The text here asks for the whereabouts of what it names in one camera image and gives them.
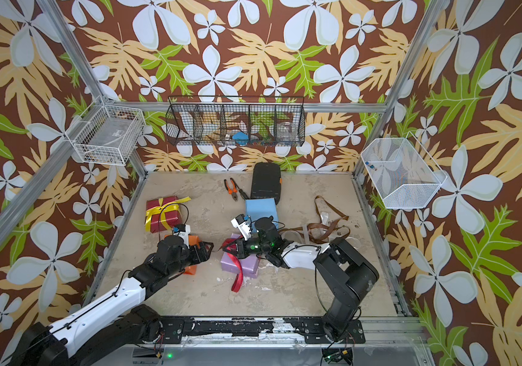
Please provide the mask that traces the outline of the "orange gift box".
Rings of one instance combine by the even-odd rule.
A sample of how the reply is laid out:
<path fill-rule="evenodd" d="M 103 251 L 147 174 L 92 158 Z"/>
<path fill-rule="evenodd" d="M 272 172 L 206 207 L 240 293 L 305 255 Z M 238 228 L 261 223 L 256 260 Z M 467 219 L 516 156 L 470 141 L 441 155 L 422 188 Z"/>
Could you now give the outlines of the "orange gift box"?
<path fill-rule="evenodd" d="M 189 246 L 189 265 L 185 268 L 184 274 L 195 275 L 197 272 L 197 265 L 201 262 L 200 251 L 201 244 L 198 236 L 188 235 L 188 246 Z"/>

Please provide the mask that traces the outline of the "light blue gift box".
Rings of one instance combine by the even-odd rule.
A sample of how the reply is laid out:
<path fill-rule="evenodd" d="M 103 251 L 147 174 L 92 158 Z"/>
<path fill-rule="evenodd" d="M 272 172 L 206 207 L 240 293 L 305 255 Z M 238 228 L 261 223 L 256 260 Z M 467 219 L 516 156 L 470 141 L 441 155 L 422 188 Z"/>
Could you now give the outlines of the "light blue gift box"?
<path fill-rule="evenodd" d="M 245 215 L 249 216 L 251 221 L 257 221 L 262 217 L 273 217 L 273 221 L 279 221 L 277 205 L 274 198 L 246 200 Z"/>

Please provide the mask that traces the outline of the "red satin ribbon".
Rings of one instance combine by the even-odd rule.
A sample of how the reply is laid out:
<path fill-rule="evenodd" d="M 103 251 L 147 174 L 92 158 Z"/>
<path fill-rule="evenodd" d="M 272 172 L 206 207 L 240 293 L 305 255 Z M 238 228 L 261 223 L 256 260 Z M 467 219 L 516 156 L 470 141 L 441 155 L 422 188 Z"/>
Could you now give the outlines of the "red satin ribbon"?
<path fill-rule="evenodd" d="M 235 244 L 236 238 L 226 239 L 222 245 L 222 250 L 225 254 L 227 254 L 227 257 L 230 259 L 230 261 L 233 263 L 233 266 L 236 269 L 236 278 L 233 282 L 233 285 L 231 287 L 231 291 L 234 293 L 238 293 L 239 290 L 242 287 L 243 284 L 243 269 L 242 265 L 240 263 L 240 260 L 237 256 L 233 254 L 233 250 L 231 247 Z"/>

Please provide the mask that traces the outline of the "brown ribbon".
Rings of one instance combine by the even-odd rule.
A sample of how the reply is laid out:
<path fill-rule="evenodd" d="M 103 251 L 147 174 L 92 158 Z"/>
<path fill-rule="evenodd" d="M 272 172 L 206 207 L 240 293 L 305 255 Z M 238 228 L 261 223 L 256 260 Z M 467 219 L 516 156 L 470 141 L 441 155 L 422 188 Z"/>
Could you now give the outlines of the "brown ribbon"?
<path fill-rule="evenodd" d="M 333 221 L 327 221 L 325 224 L 322 222 L 322 214 L 326 214 L 326 211 L 319 210 L 318 201 L 323 201 L 323 203 L 335 213 L 337 217 Z M 315 244 L 326 244 L 331 241 L 331 236 L 334 236 L 334 238 L 342 237 L 343 239 L 350 236 L 350 228 L 341 224 L 342 221 L 348 221 L 349 216 L 347 214 L 338 210 L 321 195 L 317 195 L 314 198 L 314 208 L 320 218 L 319 222 L 302 224 L 299 227 L 285 227 L 284 229 L 280 229 L 279 233 L 291 231 L 303 237 L 305 237 L 305 233 L 307 233 L 308 241 Z"/>

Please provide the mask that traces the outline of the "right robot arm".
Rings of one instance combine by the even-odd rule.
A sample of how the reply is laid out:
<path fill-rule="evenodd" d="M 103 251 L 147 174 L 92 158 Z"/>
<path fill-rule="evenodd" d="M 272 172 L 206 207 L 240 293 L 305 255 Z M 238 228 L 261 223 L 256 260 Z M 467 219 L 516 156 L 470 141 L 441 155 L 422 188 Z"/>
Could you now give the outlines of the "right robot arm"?
<path fill-rule="evenodd" d="M 343 237 L 327 244 L 300 244 L 282 238 L 273 217 L 255 221 L 239 215 L 231 224 L 241 237 L 223 250 L 236 264 L 260 255 L 277 268 L 303 268 L 320 275 L 333 294 L 322 318 L 323 334 L 329 341 L 340 341 L 358 332 L 355 315 L 361 302 L 379 279 L 376 268 Z"/>

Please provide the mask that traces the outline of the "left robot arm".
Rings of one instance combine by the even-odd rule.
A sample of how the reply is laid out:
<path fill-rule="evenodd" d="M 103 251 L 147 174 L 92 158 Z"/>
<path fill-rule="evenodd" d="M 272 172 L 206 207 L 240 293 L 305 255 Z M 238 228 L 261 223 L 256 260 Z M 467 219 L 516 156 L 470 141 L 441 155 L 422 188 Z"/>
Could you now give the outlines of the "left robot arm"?
<path fill-rule="evenodd" d="M 127 343 L 149 338 L 157 330 L 160 315 L 145 306 L 145 300 L 187 267 L 207 262 L 213 248 L 211 242 L 190 246 L 179 236 L 165 237 L 155 253 L 136 268 L 125 271 L 107 294 L 49 326 L 30 326 L 9 363 L 92 364 Z"/>

